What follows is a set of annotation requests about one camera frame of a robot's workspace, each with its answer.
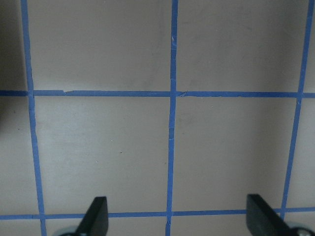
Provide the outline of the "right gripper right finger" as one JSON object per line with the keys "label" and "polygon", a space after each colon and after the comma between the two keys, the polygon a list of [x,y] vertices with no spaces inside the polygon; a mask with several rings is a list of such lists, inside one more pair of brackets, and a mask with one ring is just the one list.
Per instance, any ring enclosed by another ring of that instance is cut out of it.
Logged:
{"label": "right gripper right finger", "polygon": [[252,236],[289,236],[290,227],[259,194],[248,194],[246,226]]}

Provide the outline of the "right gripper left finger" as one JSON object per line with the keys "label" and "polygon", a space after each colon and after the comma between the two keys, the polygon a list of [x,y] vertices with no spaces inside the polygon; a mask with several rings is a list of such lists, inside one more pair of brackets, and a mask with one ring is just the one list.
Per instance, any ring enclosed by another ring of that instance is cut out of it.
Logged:
{"label": "right gripper left finger", "polygon": [[74,232],[75,236],[106,236],[109,228],[107,198],[95,197]]}

